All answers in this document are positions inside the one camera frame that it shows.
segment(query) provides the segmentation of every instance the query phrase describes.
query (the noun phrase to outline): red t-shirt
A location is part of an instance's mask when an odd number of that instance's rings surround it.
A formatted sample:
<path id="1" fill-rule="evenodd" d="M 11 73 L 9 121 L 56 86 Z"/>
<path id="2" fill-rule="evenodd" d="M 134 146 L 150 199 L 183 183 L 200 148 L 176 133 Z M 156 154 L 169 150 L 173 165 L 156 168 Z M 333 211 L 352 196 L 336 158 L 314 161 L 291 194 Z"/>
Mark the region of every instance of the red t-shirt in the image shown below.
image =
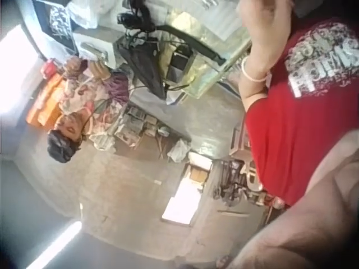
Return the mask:
<path id="1" fill-rule="evenodd" d="M 339 20 L 297 31 L 246 128 L 264 188 L 289 204 L 349 131 L 359 128 L 359 31 Z"/>

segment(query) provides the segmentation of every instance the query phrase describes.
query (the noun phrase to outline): orange object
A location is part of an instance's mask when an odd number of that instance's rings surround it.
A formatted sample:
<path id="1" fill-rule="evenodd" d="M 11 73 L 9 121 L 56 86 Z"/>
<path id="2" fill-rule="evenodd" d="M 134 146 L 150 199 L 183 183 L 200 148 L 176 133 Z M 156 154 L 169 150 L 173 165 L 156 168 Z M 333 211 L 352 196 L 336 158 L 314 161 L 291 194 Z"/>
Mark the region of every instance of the orange object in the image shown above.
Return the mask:
<path id="1" fill-rule="evenodd" d="M 57 118 L 61 115 L 58 103 L 64 89 L 65 81 L 59 74 L 55 74 L 39 94 L 27 114 L 26 121 L 36 127 L 43 126 L 46 130 L 53 128 Z"/>

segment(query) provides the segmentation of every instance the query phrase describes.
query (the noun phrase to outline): bracelet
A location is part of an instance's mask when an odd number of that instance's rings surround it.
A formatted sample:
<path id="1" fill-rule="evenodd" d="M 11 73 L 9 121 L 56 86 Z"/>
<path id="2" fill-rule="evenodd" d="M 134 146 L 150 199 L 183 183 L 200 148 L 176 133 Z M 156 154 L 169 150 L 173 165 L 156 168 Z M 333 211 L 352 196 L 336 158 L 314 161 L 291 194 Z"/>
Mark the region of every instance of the bracelet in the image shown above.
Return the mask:
<path id="1" fill-rule="evenodd" d="M 265 76 L 265 78 L 262 78 L 261 80 L 256 80 L 255 78 L 252 78 L 250 75 L 248 75 L 248 73 L 246 72 L 246 70 L 245 70 L 245 64 L 246 64 L 246 62 L 247 62 L 247 60 L 248 60 L 248 57 L 249 56 L 246 56 L 244 59 L 243 59 L 243 61 L 242 61 L 242 73 L 243 73 L 243 75 L 245 75 L 245 77 L 247 78 L 247 79 L 249 79 L 250 81 L 252 81 L 252 82 L 257 82 L 257 83 L 261 83 L 261 82 L 265 82 L 266 80 L 267 80 L 267 76 Z"/>

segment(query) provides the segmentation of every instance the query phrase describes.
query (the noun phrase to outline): person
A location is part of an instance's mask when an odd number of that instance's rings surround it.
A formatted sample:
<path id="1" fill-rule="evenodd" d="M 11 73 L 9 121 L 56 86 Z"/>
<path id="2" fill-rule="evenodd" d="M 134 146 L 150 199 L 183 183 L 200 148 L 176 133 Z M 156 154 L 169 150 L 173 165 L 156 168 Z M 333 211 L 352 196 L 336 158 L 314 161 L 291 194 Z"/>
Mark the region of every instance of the person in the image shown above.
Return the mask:
<path id="1" fill-rule="evenodd" d="M 238 87 L 254 160 L 264 187 L 292 207 L 230 269 L 327 268 L 348 242 L 358 250 L 359 29 L 332 18 L 292 31 L 292 7 L 287 0 L 238 6 L 252 37 Z"/>
<path id="2" fill-rule="evenodd" d="M 48 133 L 48 153 L 60 163 L 71 160 L 86 136 L 104 133 L 130 97 L 127 76 L 110 73 L 102 61 L 72 57 L 64 69 L 62 115 Z"/>
<path id="3" fill-rule="evenodd" d="M 256 234 L 228 269 L 358 268 L 359 152 Z"/>
<path id="4" fill-rule="evenodd" d="M 292 8 L 239 2 L 252 47 L 236 78 L 258 177 L 289 206 L 359 149 L 359 27 L 330 18 L 291 29 Z"/>

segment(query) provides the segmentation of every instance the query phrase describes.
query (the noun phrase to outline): purple clothing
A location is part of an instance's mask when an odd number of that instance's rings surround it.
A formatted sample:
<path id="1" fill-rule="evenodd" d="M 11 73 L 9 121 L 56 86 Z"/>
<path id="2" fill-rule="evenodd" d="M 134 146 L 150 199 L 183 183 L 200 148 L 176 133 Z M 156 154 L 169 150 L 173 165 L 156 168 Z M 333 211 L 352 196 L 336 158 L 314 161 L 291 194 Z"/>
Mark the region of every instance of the purple clothing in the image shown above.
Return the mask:
<path id="1" fill-rule="evenodd" d="M 66 72 L 64 77 L 69 80 L 76 80 L 88 67 L 87 60 L 81 61 L 81 67 L 78 71 Z M 130 99 L 128 89 L 128 78 L 125 74 L 120 72 L 113 72 L 111 77 L 103 81 L 105 89 L 109 96 L 119 102 L 122 106 L 126 105 Z"/>
<path id="2" fill-rule="evenodd" d="M 128 78 L 123 73 L 113 73 L 112 76 L 103 81 L 109 96 L 119 102 L 122 106 L 126 105 L 130 99 L 128 91 Z"/>

